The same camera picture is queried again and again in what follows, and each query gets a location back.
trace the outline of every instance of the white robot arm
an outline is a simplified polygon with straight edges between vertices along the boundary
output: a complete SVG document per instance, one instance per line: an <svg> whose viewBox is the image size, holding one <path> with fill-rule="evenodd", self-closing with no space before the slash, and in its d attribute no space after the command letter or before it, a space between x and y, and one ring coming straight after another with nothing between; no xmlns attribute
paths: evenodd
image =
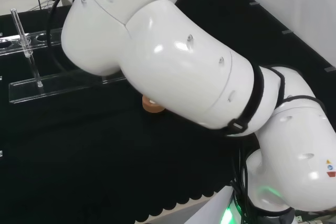
<svg viewBox="0 0 336 224"><path fill-rule="evenodd" d="M62 47L78 67L100 76L121 69L142 94L223 135L256 133L260 150L247 160L256 207L336 206L336 134L300 74L252 65L176 0L70 1Z"/></svg>

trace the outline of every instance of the green led light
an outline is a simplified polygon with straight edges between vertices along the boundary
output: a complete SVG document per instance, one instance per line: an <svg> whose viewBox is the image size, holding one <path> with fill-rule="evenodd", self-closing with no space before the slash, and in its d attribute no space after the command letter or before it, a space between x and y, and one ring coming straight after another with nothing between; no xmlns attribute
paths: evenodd
<svg viewBox="0 0 336 224"><path fill-rule="evenodd" d="M230 208L227 208L223 214L220 224L230 224L233 221L233 215Z"/></svg>

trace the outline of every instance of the black tablecloth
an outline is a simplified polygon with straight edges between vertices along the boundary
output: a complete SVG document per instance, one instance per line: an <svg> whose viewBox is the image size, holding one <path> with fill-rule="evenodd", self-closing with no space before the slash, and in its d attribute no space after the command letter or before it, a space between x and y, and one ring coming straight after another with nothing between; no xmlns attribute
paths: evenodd
<svg viewBox="0 0 336 224"><path fill-rule="evenodd" d="M196 24L247 59L301 71L335 126L335 73L329 64L254 0L178 0ZM69 11L59 8L55 27ZM45 30L47 10L21 13L26 32ZM16 34L10 16L0 32ZM56 48L60 58L64 54ZM42 76L58 72L46 49L35 53ZM173 113L144 112L126 81L22 104L8 84L31 78L23 54L0 59L0 222L124 223L212 195L232 179L242 141L223 138Z"/></svg>

